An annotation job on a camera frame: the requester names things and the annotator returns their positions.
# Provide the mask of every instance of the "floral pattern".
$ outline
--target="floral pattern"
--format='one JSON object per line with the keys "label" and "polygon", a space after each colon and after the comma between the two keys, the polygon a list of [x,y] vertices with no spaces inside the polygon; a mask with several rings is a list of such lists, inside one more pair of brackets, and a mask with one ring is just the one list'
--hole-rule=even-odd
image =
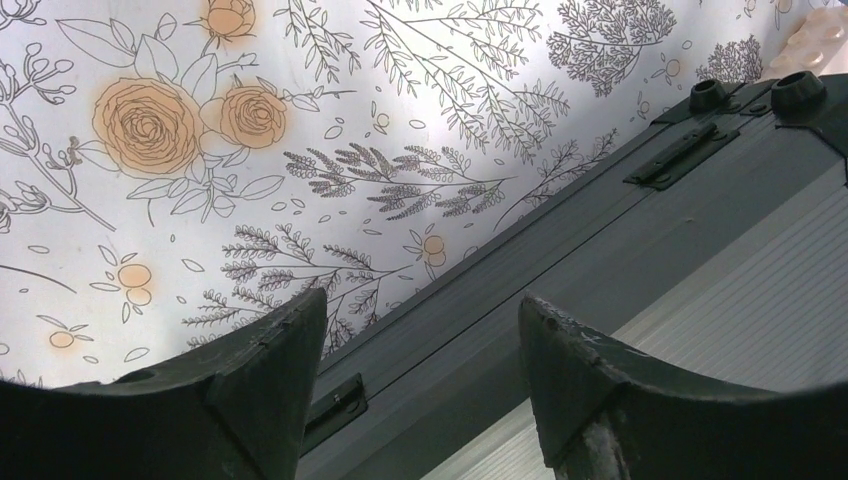
{"label": "floral pattern", "polygon": [[89,3],[0,1],[0,378],[36,387],[314,286],[330,354],[820,6]]}

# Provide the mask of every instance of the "black case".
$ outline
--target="black case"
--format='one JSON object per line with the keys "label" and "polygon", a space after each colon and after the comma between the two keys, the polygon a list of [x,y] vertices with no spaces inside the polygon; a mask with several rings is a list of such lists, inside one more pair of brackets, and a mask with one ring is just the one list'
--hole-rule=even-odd
{"label": "black case", "polygon": [[297,478],[418,480],[525,401],[526,290],[611,335],[802,191],[844,189],[846,94],[848,77],[809,72],[696,85],[325,359],[314,397],[349,395],[315,412]]}

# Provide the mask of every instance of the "black knob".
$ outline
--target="black knob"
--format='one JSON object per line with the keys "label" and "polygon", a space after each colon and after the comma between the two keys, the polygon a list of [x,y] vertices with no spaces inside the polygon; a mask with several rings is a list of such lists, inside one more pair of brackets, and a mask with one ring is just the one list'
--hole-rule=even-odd
{"label": "black knob", "polygon": [[706,112],[721,106],[727,100],[727,92],[721,82],[715,79],[695,84],[689,92],[689,110]]}
{"label": "black knob", "polygon": [[777,113],[815,105],[824,98],[824,84],[813,72],[797,72],[783,77],[771,87],[771,108]]}

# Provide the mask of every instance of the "egg carton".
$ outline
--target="egg carton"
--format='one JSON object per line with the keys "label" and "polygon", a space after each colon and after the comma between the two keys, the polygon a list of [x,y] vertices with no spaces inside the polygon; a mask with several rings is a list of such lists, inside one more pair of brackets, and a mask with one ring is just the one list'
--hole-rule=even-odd
{"label": "egg carton", "polygon": [[809,70],[816,74],[848,73],[848,6],[820,7],[786,42],[761,80],[780,79]]}

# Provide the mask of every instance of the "black hinge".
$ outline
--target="black hinge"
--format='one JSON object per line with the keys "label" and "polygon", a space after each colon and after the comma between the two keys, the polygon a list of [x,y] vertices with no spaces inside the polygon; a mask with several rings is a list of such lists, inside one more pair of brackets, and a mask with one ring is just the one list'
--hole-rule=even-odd
{"label": "black hinge", "polygon": [[702,125],[645,162],[624,182],[665,190],[738,136],[738,130],[719,130],[715,123]]}
{"label": "black hinge", "polygon": [[345,425],[368,410],[362,375],[356,374],[312,404],[300,455],[306,455]]}

